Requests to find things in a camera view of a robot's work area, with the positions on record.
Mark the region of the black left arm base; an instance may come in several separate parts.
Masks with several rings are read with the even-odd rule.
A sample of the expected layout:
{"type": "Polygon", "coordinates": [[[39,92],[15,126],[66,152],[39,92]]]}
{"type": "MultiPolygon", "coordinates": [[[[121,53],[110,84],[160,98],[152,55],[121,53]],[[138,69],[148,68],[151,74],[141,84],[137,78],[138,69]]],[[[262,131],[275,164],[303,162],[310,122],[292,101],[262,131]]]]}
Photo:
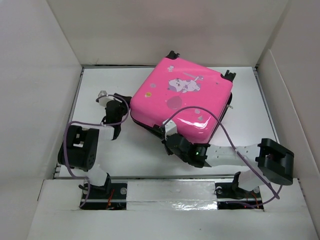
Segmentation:
{"type": "Polygon", "coordinates": [[[112,182],[107,191],[90,187],[88,199],[86,199],[88,184],[78,186],[82,190],[80,199],[81,210],[126,210],[128,184],[126,182],[112,182]]]}

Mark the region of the pink hard-shell suitcase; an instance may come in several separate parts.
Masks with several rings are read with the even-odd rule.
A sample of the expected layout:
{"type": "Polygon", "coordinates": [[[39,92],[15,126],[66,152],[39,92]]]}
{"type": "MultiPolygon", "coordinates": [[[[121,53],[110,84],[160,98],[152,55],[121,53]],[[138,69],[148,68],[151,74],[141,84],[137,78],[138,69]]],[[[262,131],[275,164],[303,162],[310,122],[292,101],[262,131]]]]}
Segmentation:
{"type": "Polygon", "coordinates": [[[180,58],[164,57],[130,101],[132,120],[154,135],[171,119],[192,143],[208,143],[232,100],[235,73],[224,74],[180,58]]]}

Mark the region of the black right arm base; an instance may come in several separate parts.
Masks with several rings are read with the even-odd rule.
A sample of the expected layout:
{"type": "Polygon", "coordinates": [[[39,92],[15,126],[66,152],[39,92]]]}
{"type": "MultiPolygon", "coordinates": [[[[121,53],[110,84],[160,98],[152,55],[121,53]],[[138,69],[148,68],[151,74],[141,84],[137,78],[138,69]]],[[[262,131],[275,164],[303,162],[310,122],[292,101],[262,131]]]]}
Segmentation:
{"type": "Polygon", "coordinates": [[[263,210],[261,194],[236,187],[231,182],[216,182],[214,194],[218,210],[263,210]]]}

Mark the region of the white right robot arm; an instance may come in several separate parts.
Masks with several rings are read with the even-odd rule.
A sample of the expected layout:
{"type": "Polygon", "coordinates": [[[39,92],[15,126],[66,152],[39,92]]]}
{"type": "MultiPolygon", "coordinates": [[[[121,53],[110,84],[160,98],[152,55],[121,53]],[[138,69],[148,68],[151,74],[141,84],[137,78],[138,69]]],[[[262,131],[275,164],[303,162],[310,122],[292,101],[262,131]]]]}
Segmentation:
{"type": "Polygon", "coordinates": [[[262,138],[258,144],[233,147],[191,143],[181,134],[174,133],[165,136],[161,142],[168,155],[175,155],[195,168],[248,167],[234,175],[231,191],[237,197],[261,185],[293,184],[295,155],[270,138],[262,138]]]}

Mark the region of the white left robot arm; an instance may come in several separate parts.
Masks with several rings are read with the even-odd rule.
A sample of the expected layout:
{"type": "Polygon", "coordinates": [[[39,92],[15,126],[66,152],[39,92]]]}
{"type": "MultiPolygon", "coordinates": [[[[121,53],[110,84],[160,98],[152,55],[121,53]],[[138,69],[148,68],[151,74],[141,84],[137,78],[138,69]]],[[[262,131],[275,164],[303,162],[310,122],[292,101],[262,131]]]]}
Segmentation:
{"type": "Polygon", "coordinates": [[[72,169],[83,171],[88,186],[81,188],[94,189],[95,194],[103,199],[111,194],[111,177],[96,163],[98,144],[118,138],[121,124],[129,117],[131,99],[131,96],[118,93],[99,96],[96,102],[104,104],[105,110],[99,123],[71,121],[64,130],[58,163],[64,165],[74,179],[80,177],[72,169]]]}

